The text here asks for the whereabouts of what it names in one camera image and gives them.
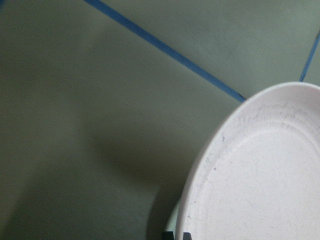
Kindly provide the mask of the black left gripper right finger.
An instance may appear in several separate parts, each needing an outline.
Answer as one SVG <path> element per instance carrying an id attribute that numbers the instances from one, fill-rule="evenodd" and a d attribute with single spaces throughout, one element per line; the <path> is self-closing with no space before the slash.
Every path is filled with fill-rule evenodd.
<path id="1" fill-rule="evenodd" d="M 182 236 L 182 240 L 192 240 L 192 235 L 190 232 L 184 232 Z"/>

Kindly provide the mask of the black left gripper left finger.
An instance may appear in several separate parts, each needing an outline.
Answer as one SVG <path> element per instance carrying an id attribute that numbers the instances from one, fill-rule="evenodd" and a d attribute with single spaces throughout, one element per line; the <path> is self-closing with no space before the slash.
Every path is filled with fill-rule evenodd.
<path id="1" fill-rule="evenodd" d="M 174 240 L 174 233 L 172 231 L 164 231 L 162 233 L 162 240 Z"/>

